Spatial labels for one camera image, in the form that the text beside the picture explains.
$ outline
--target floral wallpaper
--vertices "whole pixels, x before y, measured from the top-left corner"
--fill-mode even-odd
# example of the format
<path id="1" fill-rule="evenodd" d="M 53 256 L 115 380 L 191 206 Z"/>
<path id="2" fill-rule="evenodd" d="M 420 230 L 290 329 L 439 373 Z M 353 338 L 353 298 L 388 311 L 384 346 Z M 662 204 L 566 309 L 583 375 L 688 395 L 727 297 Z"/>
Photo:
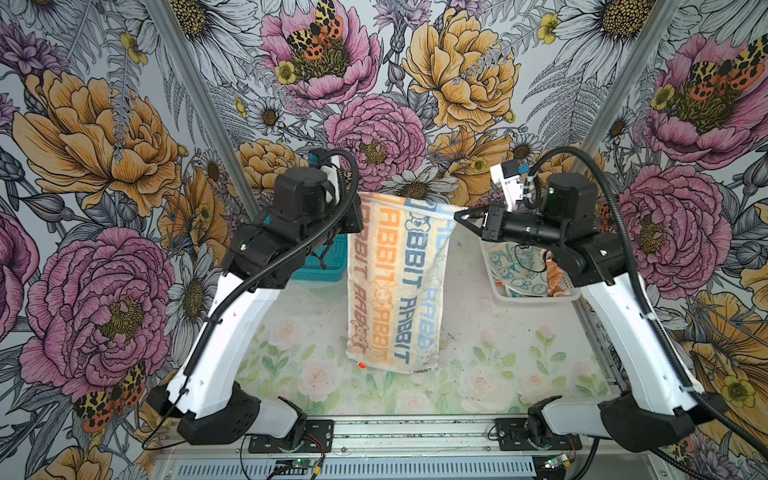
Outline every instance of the floral wallpaper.
<path id="1" fill-rule="evenodd" d="M 763 443 L 767 8 L 745 0 L 681 7 L 673 26 L 698 20 L 649 62 L 601 147 L 651 302 L 696 378 Z M 598 213 L 613 229 L 604 201 Z M 764 460 L 718 422 L 673 453 L 715 478 L 768 478 Z"/>
<path id="2" fill-rule="evenodd" d="M 24 478 L 151 476 L 140 443 L 159 418 L 144 394 L 183 361 L 247 219 L 149 1 L 0 0 L 0 461 Z M 502 201 L 490 166 L 584 138 L 655 2 L 168 1 L 259 202 L 309 150 L 344 147 L 364 189 L 462 206 Z M 766 13 L 685 2 L 598 155 L 680 351 L 764 441 Z M 472 379 L 503 379 L 515 358 L 485 343 L 446 404 L 425 404 L 417 379 L 400 407 L 377 402 L 498 409 Z M 266 371 L 289 368 L 263 348 Z M 536 348 L 534 392 L 562 360 Z M 386 394 L 376 375 L 358 379 L 371 399 Z M 338 389 L 314 378 L 297 394 L 327 409 Z M 676 453 L 722 478 L 768 477 L 718 425 Z"/>
<path id="3" fill-rule="evenodd" d="M 160 418 L 145 393 L 184 361 L 244 219 L 128 3 L 0 2 L 0 462 L 13 478 L 152 476 L 141 442 Z"/>

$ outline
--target floral tablecloth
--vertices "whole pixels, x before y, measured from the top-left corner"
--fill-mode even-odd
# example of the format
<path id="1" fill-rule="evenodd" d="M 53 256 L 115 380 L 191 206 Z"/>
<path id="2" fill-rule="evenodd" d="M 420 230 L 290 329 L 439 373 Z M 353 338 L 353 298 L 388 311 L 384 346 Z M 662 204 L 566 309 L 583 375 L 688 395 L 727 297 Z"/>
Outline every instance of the floral tablecloth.
<path id="1" fill-rule="evenodd" d="M 570 303 L 497 306 L 478 241 L 452 238 L 436 370 L 399 375 L 346 358 L 346 278 L 281 293 L 237 381 L 310 415 L 518 413 L 547 396 L 608 393 Z"/>

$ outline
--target plastic basket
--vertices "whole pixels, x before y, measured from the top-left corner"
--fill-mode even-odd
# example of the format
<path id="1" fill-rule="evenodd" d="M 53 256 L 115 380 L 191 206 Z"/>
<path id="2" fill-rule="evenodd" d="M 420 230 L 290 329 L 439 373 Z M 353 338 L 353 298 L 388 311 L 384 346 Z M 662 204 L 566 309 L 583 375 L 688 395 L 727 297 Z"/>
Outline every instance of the plastic basket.
<path id="1" fill-rule="evenodd" d="M 317 256 L 328 248 L 322 246 L 315 250 Z M 291 280 L 338 282 L 346 270 L 346 235 L 337 235 L 330 247 L 330 251 L 323 258 L 326 269 L 320 268 L 320 261 L 316 257 L 307 257 L 304 266 L 293 272 Z"/>
<path id="2" fill-rule="evenodd" d="M 491 270 L 491 260 L 488 258 L 488 251 L 486 247 L 494 245 L 494 243 L 487 243 L 480 240 L 480 251 L 482 252 L 482 259 L 485 262 L 485 272 L 488 274 L 488 281 L 491 283 L 491 292 L 493 293 L 493 301 L 496 305 L 508 306 L 511 303 L 527 303 L 531 305 L 533 303 L 560 303 L 560 302 L 572 302 L 581 296 L 581 290 L 575 288 L 571 279 L 568 278 L 566 273 L 563 276 L 561 285 L 564 286 L 569 295 L 563 296 L 507 296 L 507 290 L 503 286 L 496 285 L 493 279 L 493 270 Z"/>

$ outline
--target pink peony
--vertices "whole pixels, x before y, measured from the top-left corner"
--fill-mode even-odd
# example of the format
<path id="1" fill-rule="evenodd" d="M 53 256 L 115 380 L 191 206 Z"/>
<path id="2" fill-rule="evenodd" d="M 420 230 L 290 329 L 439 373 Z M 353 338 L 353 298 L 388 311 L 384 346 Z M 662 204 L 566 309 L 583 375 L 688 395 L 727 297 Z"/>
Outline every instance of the pink peony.
<path id="1" fill-rule="evenodd" d="M 117 385 L 139 362 L 154 373 L 170 348 L 163 329 L 174 281 L 165 253 L 126 228 L 54 253 L 29 289 L 36 336 L 22 350 L 22 378 L 78 399 Z"/>
<path id="2" fill-rule="evenodd" d="M 368 36 L 366 27 L 360 25 L 360 19 L 354 8 L 349 13 L 339 2 L 334 2 L 336 14 L 343 21 L 343 33 L 341 47 L 349 56 L 346 68 L 335 65 L 335 72 L 343 74 L 324 74 L 318 78 L 310 78 L 309 81 L 301 78 L 300 69 L 296 69 L 296 79 L 291 75 L 290 80 L 283 80 L 285 88 L 293 97 L 293 100 L 301 109 L 310 111 L 322 108 L 328 104 L 339 104 L 348 101 L 355 94 L 366 93 L 376 83 L 379 72 L 379 60 L 381 58 L 381 46 L 376 35 Z M 262 55 L 265 67 L 274 69 L 281 66 L 288 68 L 287 63 L 293 65 L 293 50 L 288 45 L 286 37 L 299 30 L 308 30 L 310 23 L 315 21 L 315 7 L 310 8 L 309 13 L 296 10 L 294 16 L 288 16 L 284 10 L 279 16 L 267 15 L 262 19 L 261 36 L 264 40 L 262 49 L 267 55 Z"/>
<path id="3" fill-rule="evenodd" d="M 24 284 L 39 262 L 35 241 L 15 218 L 0 211 L 0 340 L 16 324 L 24 303 Z"/>
<path id="4" fill-rule="evenodd" d="M 416 170 L 424 161 L 422 122 L 413 110 L 386 97 L 353 98 L 341 114 L 328 117 L 325 128 L 328 148 L 345 148 L 357 158 L 363 190 L 375 192 L 382 180 Z"/>
<path id="5" fill-rule="evenodd" d="M 690 66 L 699 61 L 722 65 L 747 47 L 718 45 L 714 36 L 690 38 L 667 62 L 668 71 L 656 80 L 657 95 L 644 125 L 644 138 L 653 151 L 679 162 L 697 162 L 708 170 L 722 168 L 750 151 L 768 134 L 768 74 L 743 91 L 724 88 L 707 100 L 690 96 L 694 84 Z"/>
<path id="6" fill-rule="evenodd" d="M 643 167 L 619 196 L 640 274 L 663 298 L 695 293 L 725 261 L 731 239 L 715 180 L 692 165 Z"/>

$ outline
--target white basket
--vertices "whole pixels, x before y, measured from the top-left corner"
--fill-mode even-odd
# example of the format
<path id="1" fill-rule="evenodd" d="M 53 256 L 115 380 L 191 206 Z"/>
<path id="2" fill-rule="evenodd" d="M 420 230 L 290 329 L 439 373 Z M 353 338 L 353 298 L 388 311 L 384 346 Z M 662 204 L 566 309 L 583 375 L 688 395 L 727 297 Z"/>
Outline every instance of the white basket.
<path id="1" fill-rule="evenodd" d="M 491 270 L 491 259 L 488 258 L 487 247 L 496 245 L 496 243 L 489 243 L 480 240 L 480 251 L 482 252 L 482 259 L 485 262 L 485 272 L 488 274 L 488 281 L 491 284 L 491 293 L 493 294 L 493 301 L 496 305 L 508 306 L 510 303 L 560 303 L 560 302 L 572 302 L 581 297 L 581 290 L 573 286 L 571 279 L 568 278 L 568 274 L 563 275 L 561 284 L 568 289 L 569 295 L 563 296 L 507 296 L 507 289 L 503 286 L 496 285 L 496 280 L 493 280 L 493 270 Z"/>

